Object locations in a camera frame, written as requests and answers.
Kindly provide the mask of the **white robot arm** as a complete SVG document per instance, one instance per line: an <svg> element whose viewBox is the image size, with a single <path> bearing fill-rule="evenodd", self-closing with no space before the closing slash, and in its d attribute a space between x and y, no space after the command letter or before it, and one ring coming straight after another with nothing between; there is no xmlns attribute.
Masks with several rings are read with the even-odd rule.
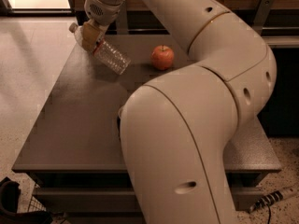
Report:
<svg viewBox="0 0 299 224"><path fill-rule="evenodd" d="M85 0L92 51L124 0ZM143 0L192 64L147 82L121 112L121 149L146 224L237 224L223 150L271 96L264 40L216 0Z"/></svg>

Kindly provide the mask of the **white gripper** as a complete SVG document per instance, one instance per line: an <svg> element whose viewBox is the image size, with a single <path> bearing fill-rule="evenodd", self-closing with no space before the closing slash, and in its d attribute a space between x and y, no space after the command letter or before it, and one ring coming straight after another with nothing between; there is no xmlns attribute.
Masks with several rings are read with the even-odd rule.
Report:
<svg viewBox="0 0 299 224"><path fill-rule="evenodd" d="M89 20L82 26L82 47L94 52L105 37L107 26L116 18L124 0L85 0Z"/></svg>

